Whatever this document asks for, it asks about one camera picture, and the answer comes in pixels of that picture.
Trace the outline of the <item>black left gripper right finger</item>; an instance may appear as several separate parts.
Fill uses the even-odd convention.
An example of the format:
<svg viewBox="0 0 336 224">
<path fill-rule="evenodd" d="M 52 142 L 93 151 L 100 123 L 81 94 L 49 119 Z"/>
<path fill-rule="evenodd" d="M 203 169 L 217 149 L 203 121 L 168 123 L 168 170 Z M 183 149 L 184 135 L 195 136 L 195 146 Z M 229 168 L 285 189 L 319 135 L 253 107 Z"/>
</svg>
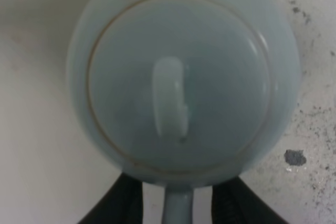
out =
<svg viewBox="0 0 336 224">
<path fill-rule="evenodd" d="M 212 186 L 212 223 L 286 224 L 239 177 Z"/>
</svg>

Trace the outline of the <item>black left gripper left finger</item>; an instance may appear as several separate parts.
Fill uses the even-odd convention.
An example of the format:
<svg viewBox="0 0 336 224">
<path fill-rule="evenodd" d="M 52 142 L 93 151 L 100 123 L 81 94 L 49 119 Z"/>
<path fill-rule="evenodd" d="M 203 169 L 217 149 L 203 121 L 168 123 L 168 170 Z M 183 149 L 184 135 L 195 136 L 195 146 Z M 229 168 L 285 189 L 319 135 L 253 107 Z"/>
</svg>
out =
<svg viewBox="0 0 336 224">
<path fill-rule="evenodd" d="M 142 182 L 122 173 L 104 197 L 79 223 L 142 224 Z"/>
</svg>

